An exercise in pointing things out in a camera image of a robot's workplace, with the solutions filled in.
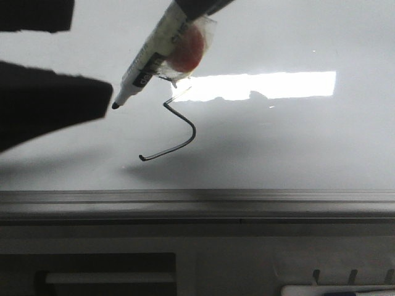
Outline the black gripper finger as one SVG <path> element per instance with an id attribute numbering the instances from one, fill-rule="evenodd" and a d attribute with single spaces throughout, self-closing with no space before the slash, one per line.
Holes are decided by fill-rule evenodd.
<path id="1" fill-rule="evenodd" d="M 202 15 L 212 15 L 229 5 L 233 0 L 176 0 L 189 20 Z"/>
<path id="2" fill-rule="evenodd" d="M 112 85 L 1 62 L 1 151 L 105 116 Z"/>

